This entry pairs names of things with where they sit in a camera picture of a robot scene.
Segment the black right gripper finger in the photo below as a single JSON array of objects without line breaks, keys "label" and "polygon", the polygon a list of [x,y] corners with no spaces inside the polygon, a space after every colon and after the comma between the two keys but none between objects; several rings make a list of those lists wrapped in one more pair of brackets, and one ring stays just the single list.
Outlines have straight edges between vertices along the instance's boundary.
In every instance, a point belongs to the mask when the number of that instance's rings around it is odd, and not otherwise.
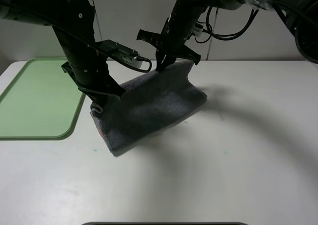
[{"label": "black right gripper finger", "polygon": [[170,66],[171,64],[175,63],[176,57],[166,55],[163,62],[161,63],[161,71],[163,71],[166,67]]},{"label": "black right gripper finger", "polygon": [[164,69],[164,60],[166,54],[163,51],[156,50],[156,71],[161,72]]}]

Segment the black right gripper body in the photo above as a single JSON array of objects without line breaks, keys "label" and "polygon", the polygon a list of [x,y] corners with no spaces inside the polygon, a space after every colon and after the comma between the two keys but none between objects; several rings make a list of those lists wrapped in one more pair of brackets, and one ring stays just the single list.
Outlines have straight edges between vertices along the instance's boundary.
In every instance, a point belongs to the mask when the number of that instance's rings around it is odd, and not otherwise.
[{"label": "black right gripper body", "polygon": [[194,64],[200,62],[200,55],[188,48],[185,43],[192,33],[198,16],[192,17],[181,12],[172,12],[161,33],[139,30],[137,40],[145,41],[163,51],[166,55],[185,59]]}]

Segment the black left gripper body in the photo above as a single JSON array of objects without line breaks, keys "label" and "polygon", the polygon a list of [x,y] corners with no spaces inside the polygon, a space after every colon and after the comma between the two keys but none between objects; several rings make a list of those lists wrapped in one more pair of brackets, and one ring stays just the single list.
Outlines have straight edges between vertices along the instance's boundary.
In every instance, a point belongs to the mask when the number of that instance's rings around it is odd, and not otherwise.
[{"label": "black left gripper body", "polygon": [[106,60],[94,48],[76,40],[61,45],[67,58],[62,69],[81,92],[101,94],[107,98],[124,94],[125,90],[110,76]]}]

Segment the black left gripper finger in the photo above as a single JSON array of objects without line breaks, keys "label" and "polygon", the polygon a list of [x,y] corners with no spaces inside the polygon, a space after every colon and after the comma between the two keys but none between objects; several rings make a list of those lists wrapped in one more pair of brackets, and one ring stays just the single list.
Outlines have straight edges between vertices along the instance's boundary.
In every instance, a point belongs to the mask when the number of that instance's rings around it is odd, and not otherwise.
[{"label": "black left gripper finger", "polygon": [[102,111],[103,107],[107,103],[107,96],[101,94],[93,94],[93,93],[86,93],[92,103],[90,105],[91,111]]}]

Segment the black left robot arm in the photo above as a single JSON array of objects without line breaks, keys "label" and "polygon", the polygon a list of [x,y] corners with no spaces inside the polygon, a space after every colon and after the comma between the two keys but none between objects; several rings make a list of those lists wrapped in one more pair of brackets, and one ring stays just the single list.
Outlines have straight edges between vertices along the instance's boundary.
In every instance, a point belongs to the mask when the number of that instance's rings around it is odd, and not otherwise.
[{"label": "black left robot arm", "polygon": [[125,92],[110,76],[106,57],[98,51],[89,0],[0,0],[0,17],[51,26],[67,58],[63,71],[98,105]]}]

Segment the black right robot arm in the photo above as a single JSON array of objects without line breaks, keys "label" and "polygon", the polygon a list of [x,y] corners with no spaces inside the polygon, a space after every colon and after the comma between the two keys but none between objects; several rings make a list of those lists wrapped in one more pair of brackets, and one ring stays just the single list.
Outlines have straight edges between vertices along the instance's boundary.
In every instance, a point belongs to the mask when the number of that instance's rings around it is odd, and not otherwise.
[{"label": "black right robot arm", "polygon": [[[216,34],[209,23],[212,8],[236,10],[243,4],[253,8],[244,28],[233,34]],[[301,55],[312,63],[318,62],[318,0],[176,0],[161,33],[140,30],[137,40],[156,48],[158,72],[178,58],[198,64],[201,56],[185,46],[195,34],[195,27],[215,39],[232,41],[247,31],[261,9],[274,10],[294,36]]]}]

